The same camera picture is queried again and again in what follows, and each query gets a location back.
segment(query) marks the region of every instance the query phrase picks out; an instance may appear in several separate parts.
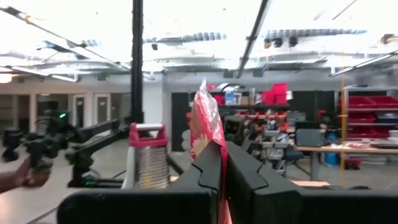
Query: fluorescent light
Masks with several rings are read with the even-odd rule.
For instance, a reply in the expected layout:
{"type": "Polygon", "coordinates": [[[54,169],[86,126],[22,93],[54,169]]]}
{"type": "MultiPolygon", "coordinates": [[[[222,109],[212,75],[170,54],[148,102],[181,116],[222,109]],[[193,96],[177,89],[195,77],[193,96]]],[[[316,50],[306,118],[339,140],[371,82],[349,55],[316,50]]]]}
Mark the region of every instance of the fluorescent light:
{"type": "Polygon", "coordinates": [[[390,52],[390,53],[388,53],[388,54],[385,54],[385,55],[382,55],[382,56],[373,58],[373,59],[371,59],[371,60],[367,60],[367,61],[362,62],[362,63],[359,63],[359,64],[357,64],[357,65],[354,65],[354,66],[351,66],[351,67],[348,67],[348,68],[341,69],[340,71],[337,71],[337,72],[335,72],[335,73],[330,74],[330,76],[331,76],[331,77],[334,77],[334,76],[337,76],[337,75],[341,75],[341,74],[343,74],[343,73],[345,73],[345,72],[349,72],[349,71],[355,70],[355,69],[357,69],[357,68],[361,68],[361,67],[363,67],[363,66],[367,66],[367,65],[370,65],[370,64],[373,64],[373,63],[376,63],[376,62],[380,62],[380,61],[385,60],[385,59],[387,59],[387,58],[393,57],[393,56],[395,56],[395,55],[397,55],[397,54],[398,54],[398,50],[395,50],[395,51],[390,52]]]}
{"type": "Polygon", "coordinates": [[[392,56],[394,56],[394,55],[393,54],[387,54],[387,55],[383,55],[383,56],[380,56],[380,57],[376,57],[376,58],[374,58],[372,60],[367,60],[367,61],[365,61],[363,63],[359,63],[359,64],[355,65],[355,67],[356,68],[361,68],[363,66],[367,66],[367,65],[370,65],[370,64],[373,64],[373,63],[376,63],[376,62],[380,62],[381,60],[390,58],[392,56]]]}
{"type": "Polygon", "coordinates": [[[5,84],[5,83],[10,83],[12,81],[12,74],[0,74],[0,83],[5,84]]]}
{"type": "Polygon", "coordinates": [[[338,70],[337,72],[331,74],[330,76],[331,77],[335,77],[337,75],[341,75],[343,73],[346,73],[346,72],[349,72],[349,71],[352,71],[352,70],[354,70],[354,67],[343,68],[343,69],[338,70]]]}
{"type": "Polygon", "coordinates": [[[78,81],[77,75],[75,75],[74,78],[64,77],[61,75],[52,75],[51,77],[59,79],[59,80],[69,81],[69,82],[77,82],[78,81]]]}
{"type": "Polygon", "coordinates": [[[9,69],[15,70],[15,71],[19,71],[19,72],[26,72],[26,73],[33,74],[33,75],[41,75],[41,76],[45,76],[45,77],[50,75],[46,72],[36,71],[33,69],[28,69],[28,68],[18,67],[18,66],[6,66],[6,68],[9,68],[9,69]]]}

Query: yellow pole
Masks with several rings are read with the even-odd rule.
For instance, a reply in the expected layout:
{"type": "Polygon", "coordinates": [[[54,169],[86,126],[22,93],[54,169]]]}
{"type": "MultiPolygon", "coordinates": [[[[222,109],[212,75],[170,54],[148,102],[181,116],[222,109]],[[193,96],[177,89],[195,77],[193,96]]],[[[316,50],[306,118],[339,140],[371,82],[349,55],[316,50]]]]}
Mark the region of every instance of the yellow pole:
{"type": "MultiPolygon", "coordinates": [[[[344,148],[347,133],[345,74],[341,78],[341,148],[344,148]]],[[[340,185],[344,184],[345,152],[340,154],[340,185]]]]}

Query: red handle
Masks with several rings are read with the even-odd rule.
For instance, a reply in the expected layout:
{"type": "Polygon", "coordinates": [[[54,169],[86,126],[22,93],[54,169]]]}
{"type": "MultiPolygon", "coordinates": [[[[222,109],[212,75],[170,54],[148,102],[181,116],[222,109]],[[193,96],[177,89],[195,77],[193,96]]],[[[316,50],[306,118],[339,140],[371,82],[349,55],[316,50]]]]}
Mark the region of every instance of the red handle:
{"type": "Polygon", "coordinates": [[[129,145],[135,148],[143,147],[166,147],[167,136],[164,124],[137,124],[130,125],[129,145]],[[158,131],[156,137],[142,138],[142,131],[158,131]]]}

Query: red storage bin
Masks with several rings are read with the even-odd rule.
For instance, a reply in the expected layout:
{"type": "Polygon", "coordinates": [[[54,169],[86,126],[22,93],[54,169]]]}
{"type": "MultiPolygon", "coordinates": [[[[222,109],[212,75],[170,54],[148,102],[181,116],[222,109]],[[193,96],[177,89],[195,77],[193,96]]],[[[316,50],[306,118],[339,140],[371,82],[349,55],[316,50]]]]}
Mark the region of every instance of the red storage bin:
{"type": "Polygon", "coordinates": [[[287,83],[275,83],[272,85],[271,91],[275,95],[286,95],[287,83]]]}
{"type": "Polygon", "coordinates": [[[373,127],[373,131],[376,133],[375,138],[388,138],[390,136],[388,127],[373,127]]]}
{"type": "Polygon", "coordinates": [[[287,104],[286,94],[275,95],[274,98],[275,98],[276,105],[286,105],[287,104]]]}
{"type": "Polygon", "coordinates": [[[348,108],[374,108],[375,104],[365,96],[350,96],[348,98],[348,108]]]}
{"type": "Polygon", "coordinates": [[[392,96],[369,96],[377,108],[398,108],[398,100],[392,96]]]}
{"type": "Polygon", "coordinates": [[[373,128],[370,127],[363,127],[363,126],[353,127],[352,130],[350,130],[347,133],[347,138],[375,138],[375,137],[376,137],[376,132],[373,130],[373,128]]]}
{"type": "Polygon", "coordinates": [[[273,105],[274,104],[274,93],[272,91],[263,91],[261,95],[262,103],[265,105],[273,105]]]}
{"type": "Polygon", "coordinates": [[[373,123],[376,118],[372,113],[350,113],[347,122],[349,123],[373,123]]]}

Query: black pole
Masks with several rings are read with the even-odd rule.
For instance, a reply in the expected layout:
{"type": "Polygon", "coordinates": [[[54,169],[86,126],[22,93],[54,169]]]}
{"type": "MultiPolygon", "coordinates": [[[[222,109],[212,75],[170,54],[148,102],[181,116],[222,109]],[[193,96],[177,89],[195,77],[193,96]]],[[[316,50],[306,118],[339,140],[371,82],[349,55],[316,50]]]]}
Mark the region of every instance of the black pole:
{"type": "Polygon", "coordinates": [[[241,57],[241,62],[239,64],[238,74],[236,75],[236,78],[241,78],[243,75],[244,67],[248,63],[251,51],[253,50],[257,37],[260,34],[262,24],[264,23],[264,19],[266,18],[268,12],[267,6],[269,6],[269,2],[269,0],[261,1],[259,12],[257,13],[256,20],[254,21],[253,29],[251,30],[250,36],[248,37],[248,44],[246,44],[243,56],[241,57]]]}
{"type": "Polygon", "coordinates": [[[143,123],[142,111],[142,33],[143,0],[132,1],[131,122],[143,123]]]}

